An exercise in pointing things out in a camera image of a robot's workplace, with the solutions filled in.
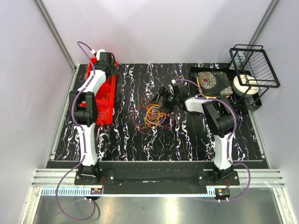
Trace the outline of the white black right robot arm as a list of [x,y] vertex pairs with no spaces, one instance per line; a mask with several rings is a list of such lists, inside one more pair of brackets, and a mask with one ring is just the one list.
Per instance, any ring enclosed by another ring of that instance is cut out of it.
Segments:
[[225,96],[191,97],[188,84],[198,87],[188,79],[172,80],[168,89],[163,86],[159,88],[151,102],[162,102],[159,108],[162,112],[171,112],[177,106],[188,112],[204,114],[210,133],[215,139],[214,168],[206,179],[218,185],[232,184],[237,180],[231,159],[232,140],[237,126],[236,113]]

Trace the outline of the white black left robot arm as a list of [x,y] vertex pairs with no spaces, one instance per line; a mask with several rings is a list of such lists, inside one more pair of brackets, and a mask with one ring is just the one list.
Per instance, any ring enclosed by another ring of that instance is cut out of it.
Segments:
[[113,53],[104,49],[91,50],[96,56],[92,71],[84,84],[69,94],[71,118],[76,125],[80,143],[80,163],[76,167],[81,176],[91,184],[101,179],[95,149],[94,129],[98,119],[96,94],[109,77],[117,73]]

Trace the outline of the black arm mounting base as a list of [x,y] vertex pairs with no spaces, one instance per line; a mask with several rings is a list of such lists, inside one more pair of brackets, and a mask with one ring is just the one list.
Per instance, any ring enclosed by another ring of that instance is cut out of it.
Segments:
[[218,171],[212,161],[100,161],[98,178],[73,171],[63,185],[104,184],[105,195],[207,194],[208,186],[239,186],[238,173]]

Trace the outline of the red plastic compartment bin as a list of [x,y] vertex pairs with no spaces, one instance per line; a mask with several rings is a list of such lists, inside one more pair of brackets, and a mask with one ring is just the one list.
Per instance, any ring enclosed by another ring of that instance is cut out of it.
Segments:
[[117,75],[109,77],[95,96],[98,109],[97,125],[104,126],[113,123],[116,81]]

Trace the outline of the floral patterned cushion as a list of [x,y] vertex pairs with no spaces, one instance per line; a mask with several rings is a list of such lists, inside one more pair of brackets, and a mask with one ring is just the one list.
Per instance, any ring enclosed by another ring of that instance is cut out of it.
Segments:
[[224,71],[199,72],[196,79],[204,97],[229,97],[233,94],[232,86]]

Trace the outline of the white green bowl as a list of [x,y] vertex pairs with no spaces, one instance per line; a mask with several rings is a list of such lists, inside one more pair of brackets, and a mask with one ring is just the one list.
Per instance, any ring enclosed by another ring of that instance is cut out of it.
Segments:
[[251,97],[259,92],[257,81],[250,75],[240,75],[241,83],[238,77],[234,77],[233,80],[233,92],[239,97]]

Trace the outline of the clear glass cup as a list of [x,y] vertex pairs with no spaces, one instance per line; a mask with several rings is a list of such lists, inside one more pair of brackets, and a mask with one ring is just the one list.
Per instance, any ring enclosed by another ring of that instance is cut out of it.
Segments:
[[233,51],[234,59],[232,60],[229,69],[230,70],[241,70],[243,66],[243,62],[245,61],[246,57],[244,54]]

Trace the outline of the black rack tray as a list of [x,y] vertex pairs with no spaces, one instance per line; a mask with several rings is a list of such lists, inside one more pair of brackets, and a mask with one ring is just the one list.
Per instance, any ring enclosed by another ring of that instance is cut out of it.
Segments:
[[[233,80],[235,77],[235,72],[233,70],[230,70],[229,67],[223,67],[223,68],[202,68],[202,67],[191,67],[190,68],[190,72],[189,72],[189,79],[192,81],[195,81],[196,84],[197,83],[197,74],[199,72],[205,72],[205,71],[224,71],[226,72],[228,79],[230,81],[230,84],[233,88]],[[201,93],[201,88],[200,87],[194,87],[194,88],[190,88],[191,89],[191,93],[192,95],[196,95]],[[255,111],[257,110],[261,105],[261,96],[259,94],[256,94],[252,97],[248,97],[248,98],[243,98],[243,97],[239,97],[237,96],[234,92],[232,95],[230,95],[229,97],[227,97],[232,105],[232,107],[235,110],[252,110]]]

